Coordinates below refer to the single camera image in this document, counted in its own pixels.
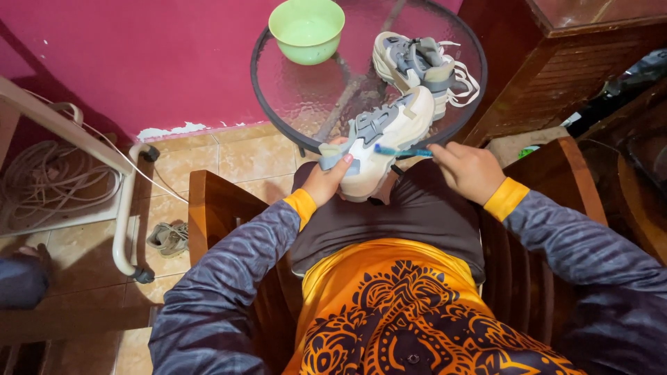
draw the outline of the sleeve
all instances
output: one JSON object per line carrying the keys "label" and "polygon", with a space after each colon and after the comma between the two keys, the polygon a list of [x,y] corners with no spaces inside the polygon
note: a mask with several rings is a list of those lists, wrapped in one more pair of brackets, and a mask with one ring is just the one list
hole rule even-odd
{"label": "sleeve", "polygon": [[508,178],[484,205],[529,250],[544,250],[552,271],[575,285],[622,286],[667,298],[667,270],[587,216]]}
{"label": "sleeve", "polygon": [[148,344],[154,374],[268,372],[252,352],[247,311],[314,206],[303,190],[273,204],[214,245],[165,294]]}

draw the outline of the white sneaker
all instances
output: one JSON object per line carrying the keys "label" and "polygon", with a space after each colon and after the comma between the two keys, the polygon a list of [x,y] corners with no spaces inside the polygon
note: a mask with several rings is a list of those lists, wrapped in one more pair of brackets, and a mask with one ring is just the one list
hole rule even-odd
{"label": "white sneaker", "polygon": [[374,152],[375,144],[400,151],[409,149],[428,132],[433,123],[434,108],[431,92],[417,86],[406,90],[389,105],[361,113],[348,122],[348,142],[319,146],[322,154],[320,167],[330,169],[341,157],[351,153],[354,160],[340,184],[341,191],[351,202],[366,201],[382,186],[396,160],[395,155]]}
{"label": "white sneaker", "polygon": [[[401,93],[419,85],[428,88],[436,100],[433,120],[445,116],[446,105],[463,107],[477,98],[480,85],[468,73],[468,68],[445,55],[444,45],[460,45],[451,41],[437,42],[431,38],[408,39],[385,31],[373,46],[373,65],[378,75]],[[451,88],[465,91],[454,93]],[[465,103],[458,98],[469,97]]]}

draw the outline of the wooden cabinet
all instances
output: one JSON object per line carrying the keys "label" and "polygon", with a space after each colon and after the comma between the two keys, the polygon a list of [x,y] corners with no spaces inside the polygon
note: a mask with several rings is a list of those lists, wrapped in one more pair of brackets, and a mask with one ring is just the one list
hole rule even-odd
{"label": "wooden cabinet", "polygon": [[465,0],[459,16],[488,60],[486,94],[454,138],[474,146],[560,125],[667,43],[663,0]]}

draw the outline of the sneaker sole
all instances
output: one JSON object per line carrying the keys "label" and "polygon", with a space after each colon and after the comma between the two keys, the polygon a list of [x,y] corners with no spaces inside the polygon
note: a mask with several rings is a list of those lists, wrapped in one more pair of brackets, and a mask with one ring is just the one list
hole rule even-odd
{"label": "sneaker sole", "polygon": [[[378,77],[380,77],[380,79],[392,85],[395,89],[397,89],[401,93],[401,95],[405,95],[405,92],[396,85],[394,77],[392,75],[392,71],[390,70],[391,68],[384,62],[384,59],[382,58],[385,52],[384,46],[382,45],[382,40],[392,35],[399,35],[399,34],[392,33],[391,31],[386,31],[384,33],[380,33],[376,37],[375,44],[373,45],[373,66],[375,67],[376,73],[378,74]],[[436,108],[435,108],[435,114],[433,115],[433,121],[437,121],[445,117],[445,110],[447,110],[447,101],[444,98],[445,98],[444,95],[434,98],[436,102]]]}
{"label": "sneaker sole", "polygon": [[[425,87],[415,87],[413,89],[410,89],[408,91],[413,91],[418,93],[418,95],[421,93],[423,94],[428,94],[430,95],[430,92],[428,89]],[[418,118],[416,119],[417,124],[414,127],[414,131],[404,134],[403,137],[398,140],[398,144],[408,144],[408,148],[412,147],[415,145],[419,140],[421,140],[427,133],[428,130],[431,128],[431,124],[433,124],[433,119],[424,119],[424,118]],[[369,184],[369,181],[364,181],[363,176],[360,176],[360,178],[355,178],[356,176],[353,176],[349,178],[347,181],[343,182],[341,185],[350,185],[349,188],[343,188],[344,191],[347,190],[347,193],[343,193],[343,196],[345,197],[346,200],[349,200],[351,202],[364,202],[368,199],[368,197],[372,196],[373,194],[377,193],[378,190],[382,187],[382,184],[385,182],[387,179],[387,176],[389,174],[389,171],[392,168],[392,165],[396,162],[396,156],[390,156],[387,155],[387,162],[384,166],[384,173],[382,174],[382,177],[380,180],[375,183],[375,185],[372,185],[372,182]],[[352,191],[361,191],[363,193],[360,194],[350,194]]]}

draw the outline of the blue toothbrush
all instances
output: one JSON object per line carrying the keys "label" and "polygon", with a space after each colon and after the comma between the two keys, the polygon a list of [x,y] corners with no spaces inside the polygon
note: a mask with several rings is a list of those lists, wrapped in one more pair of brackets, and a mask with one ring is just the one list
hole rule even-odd
{"label": "blue toothbrush", "polygon": [[432,157],[433,153],[427,149],[407,149],[405,151],[398,151],[389,147],[382,147],[376,143],[374,151],[376,153],[381,153],[382,155],[392,155],[392,156],[426,156]]}

